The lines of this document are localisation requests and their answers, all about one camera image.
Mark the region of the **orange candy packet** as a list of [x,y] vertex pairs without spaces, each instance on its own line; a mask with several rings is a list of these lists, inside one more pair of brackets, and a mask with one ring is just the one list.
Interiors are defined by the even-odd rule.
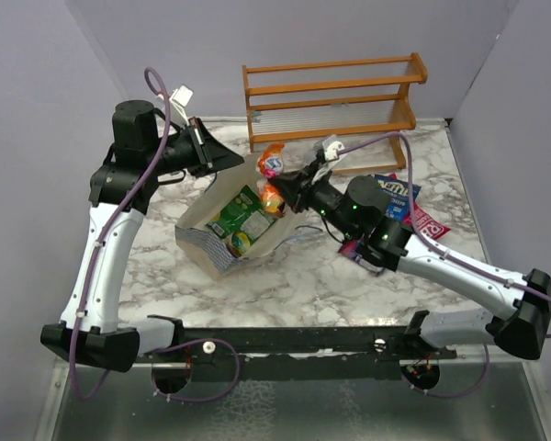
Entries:
[[260,200],[264,212],[275,218],[284,216],[286,202],[272,179],[284,172],[284,143],[271,143],[257,161],[257,171],[260,175],[257,181]]

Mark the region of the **purple snack packet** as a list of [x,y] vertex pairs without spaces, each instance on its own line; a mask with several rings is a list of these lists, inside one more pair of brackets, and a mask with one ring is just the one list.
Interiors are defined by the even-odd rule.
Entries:
[[353,263],[361,266],[365,270],[375,274],[380,275],[384,272],[384,268],[380,266],[374,266],[373,264],[367,262],[359,253],[358,245],[359,241],[356,240],[347,240],[344,241],[341,247],[338,250],[338,253],[345,258],[351,260]]

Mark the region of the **checkered paper bag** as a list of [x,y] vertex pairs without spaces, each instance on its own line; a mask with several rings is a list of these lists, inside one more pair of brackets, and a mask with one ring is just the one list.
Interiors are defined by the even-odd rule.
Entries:
[[277,218],[263,210],[259,155],[218,173],[174,226],[175,242],[208,276],[218,280],[263,263],[277,248],[322,232],[304,214],[286,209]]

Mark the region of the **blue kettle chips bag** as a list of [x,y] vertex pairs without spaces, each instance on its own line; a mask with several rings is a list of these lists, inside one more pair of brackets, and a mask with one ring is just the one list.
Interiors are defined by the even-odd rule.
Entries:
[[411,223],[410,220],[410,191],[408,183],[392,175],[375,175],[380,188],[390,196],[386,215],[396,221]]

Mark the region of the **pink real chips bag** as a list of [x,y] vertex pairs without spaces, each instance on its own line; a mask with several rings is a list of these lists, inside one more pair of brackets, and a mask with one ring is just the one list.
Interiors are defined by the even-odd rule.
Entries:
[[421,209],[417,203],[414,203],[413,215],[408,213],[403,219],[403,222],[408,225],[412,225],[412,221],[415,221],[415,226],[423,234],[433,240],[439,240],[451,231],[448,226],[435,220],[429,213]]

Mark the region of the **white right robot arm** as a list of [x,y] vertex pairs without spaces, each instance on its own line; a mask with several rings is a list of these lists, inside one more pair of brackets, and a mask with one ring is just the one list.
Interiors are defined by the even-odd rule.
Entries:
[[419,311],[403,337],[405,352],[424,359],[447,345],[495,345],[527,360],[542,354],[551,321],[551,277],[524,275],[481,263],[387,216],[390,197],[371,175],[353,178],[344,192],[309,167],[269,181],[294,212],[312,209],[339,230],[370,264],[430,280],[473,300],[475,310]]

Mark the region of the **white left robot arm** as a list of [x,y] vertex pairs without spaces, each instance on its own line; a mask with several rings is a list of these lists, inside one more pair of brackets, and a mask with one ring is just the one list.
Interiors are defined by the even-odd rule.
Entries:
[[184,352],[175,319],[152,316],[120,325],[119,294],[129,252],[160,176],[188,172],[203,177],[243,159],[200,119],[188,117],[183,100],[171,99],[169,108],[166,127],[175,132],[164,135],[156,125],[163,113],[152,103],[130,100],[115,108],[114,141],[89,182],[88,236],[72,295],[58,322],[44,325],[40,334],[41,343],[70,364],[126,372],[151,351],[167,363]]

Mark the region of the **green snack packet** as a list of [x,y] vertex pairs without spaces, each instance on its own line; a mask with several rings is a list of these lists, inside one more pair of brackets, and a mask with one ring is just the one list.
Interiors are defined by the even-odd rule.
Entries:
[[267,215],[257,194],[244,186],[207,223],[235,257],[242,257],[276,222]]

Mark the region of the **orange wooden rack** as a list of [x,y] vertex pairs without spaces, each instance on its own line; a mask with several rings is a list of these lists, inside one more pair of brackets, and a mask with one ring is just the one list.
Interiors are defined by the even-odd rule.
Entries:
[[265,144],[387,133],[393,162],[406,166],[397,136],[413,130],[410,88],[428,80],[419,53],[375,59],[242,68],[250,149]]

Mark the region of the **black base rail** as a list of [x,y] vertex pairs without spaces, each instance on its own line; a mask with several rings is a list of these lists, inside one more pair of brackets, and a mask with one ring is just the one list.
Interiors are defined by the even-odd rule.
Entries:
[[301,381],[321,379],[399,380],[400,364],[452,360],[456,352],[430,349],[404,326],[184,327],[177,344],[140,363],[187,366],[193,381]]

